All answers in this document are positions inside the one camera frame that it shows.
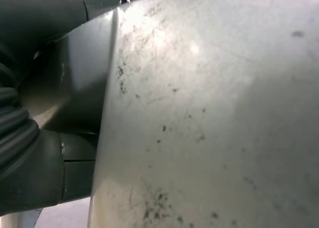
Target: metal surface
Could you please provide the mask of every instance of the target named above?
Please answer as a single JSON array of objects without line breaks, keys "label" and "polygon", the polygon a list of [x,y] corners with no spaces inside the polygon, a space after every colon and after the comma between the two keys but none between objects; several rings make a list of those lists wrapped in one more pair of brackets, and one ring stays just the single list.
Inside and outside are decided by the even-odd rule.
[{"label": "metal surface", "polygon": [[38,69],[20,92],[40,127],[99,132],[115,35],[108,17],[97,21],[76,28],[35,61]]},{"label": "metal surface", "polygon": [[17,75],[39,48],[87,21],[83,0],[0,0],[0,60]]},{"label": "metal surface", "polygon": [[119,31],[90,227],[319,227],[319,0],[108,16]]}]

